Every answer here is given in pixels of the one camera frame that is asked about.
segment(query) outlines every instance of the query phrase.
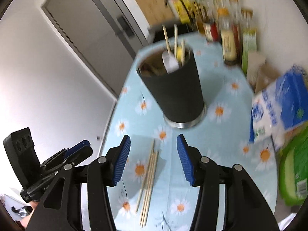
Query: door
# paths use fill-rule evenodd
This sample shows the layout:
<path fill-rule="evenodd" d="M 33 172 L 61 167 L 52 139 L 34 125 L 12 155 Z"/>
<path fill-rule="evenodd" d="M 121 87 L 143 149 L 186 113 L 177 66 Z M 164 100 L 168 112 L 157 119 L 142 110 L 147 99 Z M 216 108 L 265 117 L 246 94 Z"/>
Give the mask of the door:
<path fill-rule="evenodd" d="M 45 9 L 94 74 L 119 96 L 142 44 L 114 0 L 48 0 Z"/>

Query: light blue tablecloth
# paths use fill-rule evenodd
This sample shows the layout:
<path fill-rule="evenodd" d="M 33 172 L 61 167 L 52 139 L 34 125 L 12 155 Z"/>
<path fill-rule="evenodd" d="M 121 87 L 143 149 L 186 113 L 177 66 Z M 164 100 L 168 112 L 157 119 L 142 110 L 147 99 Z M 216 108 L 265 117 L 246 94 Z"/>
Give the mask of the light blue tablecloth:
<path fill-rule="evenodd" d="M 242 164 L 272 211 L 275 210 L 275 154 L 270 140 L 254 146 L 247 144 L 253 93 L 242 71 L 224 65 L 220 44 L 207 43 L 197 33 L 182 37 L 194 50 L 208 113 L 200 124 L 190 129 L 172 129 L 166 125 L 161 109 L 136 72 L 140 61 L 165 43 L 158 42 L 140 50 L 128 74 L 102 151 L 105 155 L 109 148 L 118 146 L 124 134 L 132 137 L 123 182 L 115 188 L 108 188 L 115 225 L 121 231 L 189 230 L 199 188 L 190 187 L 184 176 L 176 148 L 176 138 L 181 133 L 190 146 L 197 147 L 202 155 L 216 163 L 228 167 L 235 163 Z M 142 181 L 140 174 L 146 166 L 150 150 L 149 137 L 160 140 L 157 142 L 160 157 L 147 224 L 141 228 L 141 206 L 137 214 L 134 210 Z M 223 189 L 221 185 L 217 230 L 223 228 Z"/>

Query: silver metal base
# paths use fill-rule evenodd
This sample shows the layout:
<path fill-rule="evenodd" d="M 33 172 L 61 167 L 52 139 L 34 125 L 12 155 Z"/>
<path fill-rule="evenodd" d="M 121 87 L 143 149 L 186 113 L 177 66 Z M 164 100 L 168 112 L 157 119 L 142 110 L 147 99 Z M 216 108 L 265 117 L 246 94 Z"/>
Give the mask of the silver metal base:
<path fill-rule="evenodd" d="M 208 108 L 207 108 L 206 104 L 204 103 L 204 107 L 203 107 L 201 114 L 196 119 L 194 119 L 190 122 L 184 122 L 184 123 L 173 122 L 173 121 L 170 121 L 165 115 L 164 115 L 164 120 L 169 126 L 174 127 L 174 128 L 189 128 L 189 127 L 195 126 L 199 122 L 201 122 L 201 120 L 204 118 L 204 116 L 206 116 L 207 111 L 208 111 Z"/>

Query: blue and white package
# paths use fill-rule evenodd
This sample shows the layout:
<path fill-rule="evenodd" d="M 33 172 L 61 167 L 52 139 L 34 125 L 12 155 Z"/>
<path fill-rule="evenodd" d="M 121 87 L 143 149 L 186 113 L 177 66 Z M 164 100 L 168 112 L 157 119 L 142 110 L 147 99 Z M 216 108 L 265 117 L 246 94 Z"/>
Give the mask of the blue and white package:
<path fill-rule="evenodd" d="M 275 149 L 281 148 L 285 133 L 308 120 L 307 75 L 294 65 L 252 100 L 250 141 L 272 136 Z"/>

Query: black utensil holder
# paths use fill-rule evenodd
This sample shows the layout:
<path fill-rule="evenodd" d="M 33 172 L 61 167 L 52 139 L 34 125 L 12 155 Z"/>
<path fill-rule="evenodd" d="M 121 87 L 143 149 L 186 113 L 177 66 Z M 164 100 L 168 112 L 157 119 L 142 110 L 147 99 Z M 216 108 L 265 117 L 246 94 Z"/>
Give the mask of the black utensil holder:
<path fill-rule="evenodd" d="M 172 127 L 191 127 L 206 114 L 193 50 L 186 48 L 185 64 L 169 74 L 161 72 L 164 69 L 164 51 L 166 49 L 152 52 L 138 66 L 137 73 L 160 106 L 165 121 Z M 160 70 L 160 75 L 144 74 L 141 71 L 144 64 Z"/>

